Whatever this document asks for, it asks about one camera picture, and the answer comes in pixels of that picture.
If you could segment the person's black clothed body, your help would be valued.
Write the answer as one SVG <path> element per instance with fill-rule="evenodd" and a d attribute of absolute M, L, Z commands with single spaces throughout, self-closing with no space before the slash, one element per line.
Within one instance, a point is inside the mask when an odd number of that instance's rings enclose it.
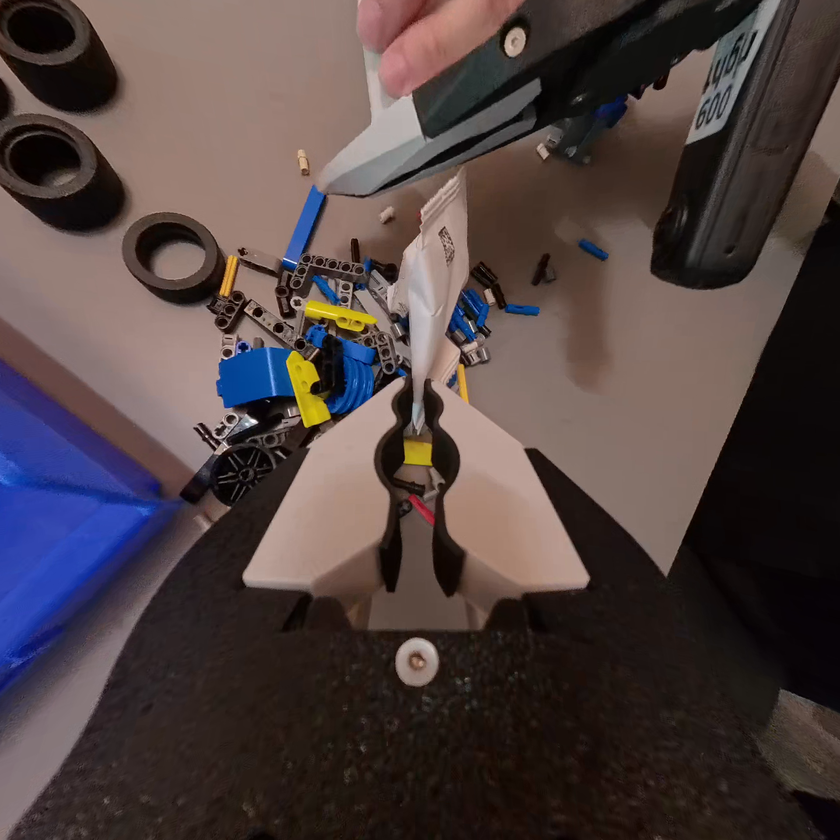
<path fill-rule="evenodd" d="M 831 201 L 668 575 L 753 729 L 838 711 L 839 221 Z"/>

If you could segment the person's right hand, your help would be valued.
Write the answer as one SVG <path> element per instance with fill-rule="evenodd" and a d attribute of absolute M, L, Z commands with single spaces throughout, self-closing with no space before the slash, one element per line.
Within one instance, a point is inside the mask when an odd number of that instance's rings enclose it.
<path fill-rule="evenodd" d="M 356 28 L 391 98 L 411 94 L 493 38 L 519 1 L 360 1 Z"/>

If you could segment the labelled blue storage bin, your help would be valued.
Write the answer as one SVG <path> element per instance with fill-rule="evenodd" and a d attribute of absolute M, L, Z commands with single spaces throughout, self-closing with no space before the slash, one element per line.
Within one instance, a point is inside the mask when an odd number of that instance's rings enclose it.
<path fill-rule="evenodd" d="M 180 512 L 151 472 L 1 363 L 1 691 Z"/>

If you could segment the black lego wheel rim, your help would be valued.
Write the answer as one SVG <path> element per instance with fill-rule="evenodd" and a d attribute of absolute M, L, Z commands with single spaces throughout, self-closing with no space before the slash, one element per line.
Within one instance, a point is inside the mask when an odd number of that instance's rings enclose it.
<path fill-rule="evenodd" d="M 286 459 L 282 450 L 260 444 L 237 444 L 213 462 L 209 488 L 218 502 L 232 508 Z"/>

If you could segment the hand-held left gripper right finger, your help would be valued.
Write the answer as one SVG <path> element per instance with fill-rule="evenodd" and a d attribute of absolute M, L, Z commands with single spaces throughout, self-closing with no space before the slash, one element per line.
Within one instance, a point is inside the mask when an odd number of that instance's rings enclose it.
<path fill-rule="evenodd" d="M 516 438 L 447 387 L 425 384 L 425 421 L 435 502 L 433 566 L 448 597 L 465 604 L 468 627 L 483 629 L 499 602 L 583 592 L 590 575 Z"/>

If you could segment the pile of lego pieces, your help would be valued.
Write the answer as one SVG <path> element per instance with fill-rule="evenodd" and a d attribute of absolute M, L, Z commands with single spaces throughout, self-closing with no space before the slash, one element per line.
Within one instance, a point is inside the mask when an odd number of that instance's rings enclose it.
<path fill-rule="evenodd" d="M 265 347 L 291 350 L 295 395 L 224 409 L 218 423 L 195 425 L 212 454 L 183 487 L 187 503 L 215 499 L 209 470 L 225 450 L 257 444 L 288 458 L 411 372 L 408 317 L 387 302 L 396 266 L 362 260 L 356 239 L 349 260 L 308 249 L 325 202 L 313 186 L 282 259 L 247 247 L 227 258 L 208 306 L 222 332 L 219 361 Z"/>

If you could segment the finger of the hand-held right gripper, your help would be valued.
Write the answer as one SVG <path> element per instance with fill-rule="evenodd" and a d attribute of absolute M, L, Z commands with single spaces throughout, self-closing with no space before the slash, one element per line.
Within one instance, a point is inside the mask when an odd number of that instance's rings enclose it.
<path fill-rule="evenodd" d="M 531 102 L 498 125 L 483 129 L 453 129 L 441 139 L 426 142 L 405 162 L 396 165 L 387 175 L 380 176 L 366 195 L 386 193 L 398 186 L 421 181 L 509 144 L 533 130 L 537 115 L 536 104 Z"/>
<path fill-rule="evenodd" d="M 412 96 L 394 100 L 327 163 L 317 177 L 325 195 L 372 196 L 434 157 Z"/>

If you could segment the blue curved lego panel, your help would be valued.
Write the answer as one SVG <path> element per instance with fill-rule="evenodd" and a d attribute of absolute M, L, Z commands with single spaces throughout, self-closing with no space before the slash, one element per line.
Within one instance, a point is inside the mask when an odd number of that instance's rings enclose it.
<path fill-rule="evenodd" d="M 288 349 L 265 347 L 219 361 L 216 389 L 224 408 L 294 397 L 287 368 L 291 355 Z"/>

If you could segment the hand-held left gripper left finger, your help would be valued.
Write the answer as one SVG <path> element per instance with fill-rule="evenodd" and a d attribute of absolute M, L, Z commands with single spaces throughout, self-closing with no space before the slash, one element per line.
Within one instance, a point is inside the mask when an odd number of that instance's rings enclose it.
<path fill-rule="evenodd" d="M 390 436 L 403 442 L 398 379 L 312 443 L 243 572 L 249 589 L 332 598 L 353 629 L 368 630 L 377 592 L 393 588 L 402 543 L 395 499 L 382 466 Z"/>

